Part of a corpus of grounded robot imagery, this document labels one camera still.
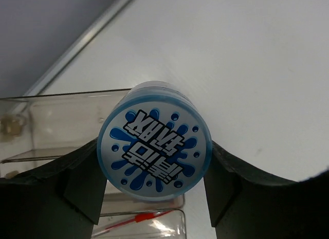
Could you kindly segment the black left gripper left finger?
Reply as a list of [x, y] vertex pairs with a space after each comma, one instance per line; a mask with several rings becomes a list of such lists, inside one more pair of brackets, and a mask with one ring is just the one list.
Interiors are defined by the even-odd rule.
[[107, 182], [96, 146], [1, 178], [1, 238], [90, 238]]

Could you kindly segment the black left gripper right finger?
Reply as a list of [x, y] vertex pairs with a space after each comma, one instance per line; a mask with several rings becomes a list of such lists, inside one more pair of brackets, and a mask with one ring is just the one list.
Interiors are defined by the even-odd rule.
[[328, 238], [328, 171], [296, 182], [214, 143], [204, 183], [217, 238]]

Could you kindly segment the red pen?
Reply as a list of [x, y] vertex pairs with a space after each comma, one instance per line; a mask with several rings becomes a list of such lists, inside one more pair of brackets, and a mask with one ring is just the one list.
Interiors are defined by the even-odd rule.
[[91, 238], [99, 237], [101, 235], [107, 234], [110, 231], [112, 231], [113, 229], [116, 229], [116, 228], [119, 228], [119, 227], [122, 227], [122, 226], [126, 226], [128, 224], [140, 223], [140, 222], [143, 222], [143, 221], [146, 221], [146, 220], [151, 220], [151, 219], [154, 219], [154, 218], [158, 218], [158, 217], [163, 216], [165, 214], [168, 214], [172, 211], [173, 210], [154, 212], [154, 213], [153, 212], [151, 212], [151, 213], [140, 213], [140, 214], [137, 214], [133, 217], [125, 218], [125, 219], [119, 220], [117, 222], [110, 223], [110, 224], [101, 226], [97, 229], [94, 229], [93, 232], [92, 232]]

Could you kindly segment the blue slime jar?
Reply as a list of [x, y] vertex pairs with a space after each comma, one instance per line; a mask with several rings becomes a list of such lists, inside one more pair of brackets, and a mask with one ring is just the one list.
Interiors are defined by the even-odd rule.
[[193, 103], [160, 81], [133, 87], [114, 107], [97, 139], [107, 180], [145, 201], [176, 198], [193, 188], [211, 161], [210, 131]]

